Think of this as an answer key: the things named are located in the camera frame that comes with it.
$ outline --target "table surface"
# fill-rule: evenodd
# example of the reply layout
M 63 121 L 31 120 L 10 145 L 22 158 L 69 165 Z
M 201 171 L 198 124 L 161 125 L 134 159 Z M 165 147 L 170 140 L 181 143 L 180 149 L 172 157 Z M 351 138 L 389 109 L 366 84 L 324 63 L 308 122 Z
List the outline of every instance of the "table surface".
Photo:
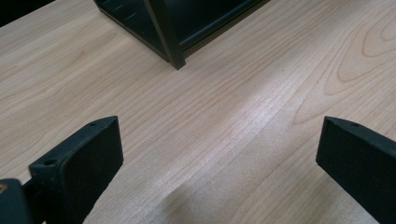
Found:
M 315 162 L 324 116 L 396 139 L 396 2 L 273 0 L 176 71 L 57 0 L 0 28 L 0 178 L 118 115 L 125 161 L 85 223 L 375 223 Z

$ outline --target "black clamp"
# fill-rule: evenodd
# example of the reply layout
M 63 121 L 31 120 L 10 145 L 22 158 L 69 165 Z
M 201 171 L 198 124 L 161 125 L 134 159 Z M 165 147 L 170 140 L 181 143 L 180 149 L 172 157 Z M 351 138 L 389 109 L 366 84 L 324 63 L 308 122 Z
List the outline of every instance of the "black clamp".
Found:
M 396 223 L 396 142 L 327 117 L 317 163 L 378 222 Z
M 0 180 L 0 223 L 83 223 L 122 162 L 117 117 L 91 122 L 30 164 L 23 186 Z

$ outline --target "screw hole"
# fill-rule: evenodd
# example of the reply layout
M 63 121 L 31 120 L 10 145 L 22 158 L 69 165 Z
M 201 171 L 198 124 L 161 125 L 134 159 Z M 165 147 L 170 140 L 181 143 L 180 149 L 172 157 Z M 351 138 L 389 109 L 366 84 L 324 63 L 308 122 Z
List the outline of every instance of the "screw hole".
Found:
M 6 191 L 6 189 L 7 189 L 7 185 L 4 184 L 0 185 L 0 194 Z
M 50 166 L 50 165 L 54 165 L 55 163 L 56 163 L 56 160 L 55 159 L 51 159 L 51 160 L 45 161 L 44 165 Z

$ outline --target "wooden table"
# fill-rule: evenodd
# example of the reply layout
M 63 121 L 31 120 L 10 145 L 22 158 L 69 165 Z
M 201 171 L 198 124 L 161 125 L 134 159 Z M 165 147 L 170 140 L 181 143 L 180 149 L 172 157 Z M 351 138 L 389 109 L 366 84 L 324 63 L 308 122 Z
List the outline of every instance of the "wooden table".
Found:
M 315 163 L 324 116 L 396 139 L 396 2 L 273 0 L 176 71 L 92 0 L 0 28 L 0 178 L 118 115 L 85 223 L 375 223 Z

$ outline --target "shelf leg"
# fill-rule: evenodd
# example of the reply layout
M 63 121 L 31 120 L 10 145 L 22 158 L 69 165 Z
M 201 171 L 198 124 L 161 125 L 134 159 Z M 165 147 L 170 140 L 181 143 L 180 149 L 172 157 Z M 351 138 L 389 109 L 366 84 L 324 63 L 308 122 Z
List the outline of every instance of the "shelf leg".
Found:
M 164 0 L 144 0 L 169 62 L 178 70 L 186 64 Z

